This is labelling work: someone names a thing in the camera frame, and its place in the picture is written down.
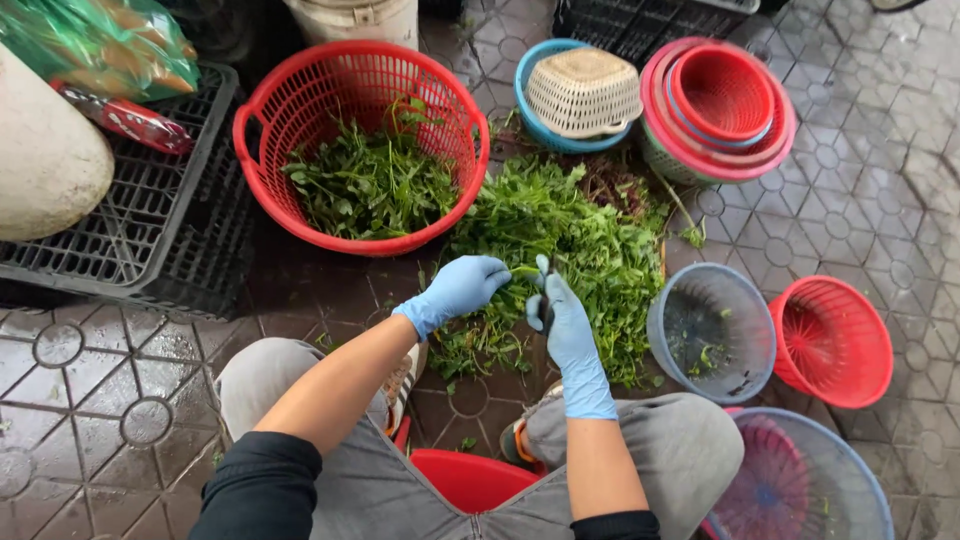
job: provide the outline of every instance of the blue basket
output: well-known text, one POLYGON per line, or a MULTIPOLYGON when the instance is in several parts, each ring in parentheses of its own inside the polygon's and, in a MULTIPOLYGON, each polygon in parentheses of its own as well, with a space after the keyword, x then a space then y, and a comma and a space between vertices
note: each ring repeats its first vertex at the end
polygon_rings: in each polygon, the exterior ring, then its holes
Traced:
POLYGON ((671 379, 720 405, 749 400, 774 370, 777 339, 767 303, 722 264, 691 264, 674 274, 647 311, 647 336, 671 379))
POLYGON ((707 516, 711 537, 893 540, 879 482, 840 437, 780 408, 745 408, 731 417, 745 454, 707 516))
POLYGON ((630 122, 622 132, 602 140, 566 138, 548 130, 543 122, 540 122, 540 119, 537 118, 537 114, 527 105, 527 98, 523 95, 523 89, 526 88, 527 80, 530 79, 530 73, 533 72, 537 62, 557 53, 580 47, 589 47, 589 45, 576 39, 548 39, 539 45, 535 45, 523 55, 514 75, 514 95, 516 96, 516 104, 520 107, 523 126, 534 140, 558 154, 587 154, 607 150, 623 140, 634 124, 630 122))

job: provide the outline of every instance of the woven beige basket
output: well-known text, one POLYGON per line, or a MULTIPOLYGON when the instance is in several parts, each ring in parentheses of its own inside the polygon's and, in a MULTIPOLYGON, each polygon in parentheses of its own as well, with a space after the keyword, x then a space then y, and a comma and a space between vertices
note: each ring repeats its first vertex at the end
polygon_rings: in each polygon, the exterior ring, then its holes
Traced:
POLYGON ((643 112, 636 68, 593 47, 538 61, 525 97, 547 129, 567 138, 618 134, 643 112))

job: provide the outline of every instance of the plastic bag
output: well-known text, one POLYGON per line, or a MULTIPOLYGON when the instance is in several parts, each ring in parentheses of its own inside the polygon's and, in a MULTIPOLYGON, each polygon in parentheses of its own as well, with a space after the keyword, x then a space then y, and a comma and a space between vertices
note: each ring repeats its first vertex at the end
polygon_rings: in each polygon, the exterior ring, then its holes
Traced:
POLYGON ((152 101, 196 91, 197 52, 154 0, 6 0, 0 40, 47 82, 152 101))

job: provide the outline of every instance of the gray pants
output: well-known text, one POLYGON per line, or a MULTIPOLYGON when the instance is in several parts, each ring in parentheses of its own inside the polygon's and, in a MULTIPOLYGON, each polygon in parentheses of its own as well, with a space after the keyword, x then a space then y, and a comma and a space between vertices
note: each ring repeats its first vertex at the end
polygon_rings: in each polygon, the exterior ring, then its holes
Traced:
MULTIPOLYGON (((323 355, 302 341, 268 337, 235 356, 217 379, 236 440, 323 355)), ((690 394, 617 402, 620 427, 663 540, 686 540, 730 484, 743 458, 740 433, 717 405, 690 394)), ((499 506, 467 515, 448 503, 381 429, 378 393, 353 432, 324 456, 313 540, 571 539, 563 398, 528 414, 530 450, 553 473, 499 506)))

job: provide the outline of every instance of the hand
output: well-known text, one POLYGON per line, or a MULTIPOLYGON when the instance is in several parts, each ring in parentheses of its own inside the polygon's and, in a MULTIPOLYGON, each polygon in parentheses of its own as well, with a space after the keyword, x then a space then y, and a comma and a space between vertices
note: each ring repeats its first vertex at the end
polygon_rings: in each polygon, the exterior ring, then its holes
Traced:
MULTIPOLYGON (((537 284, 543 285, 554 314, 553 325, 546 329, 546 349, 564 381, 566 416, 616 420, 616 406, 587 311, 560 274, 546 275, 549 264, 546 256, 537 255, 537 284)), ((527 322, 536 331, 544 330, 538 315, 540 299, 540 294, 527 299, 527 322)))
POLYGON ((423 341, 447 319, 473 313, 488 304, 510 277, 507 265, 499 258, 466 255, 441 268, 425 291, 397 306, 394 313, 410 319, 423 341))

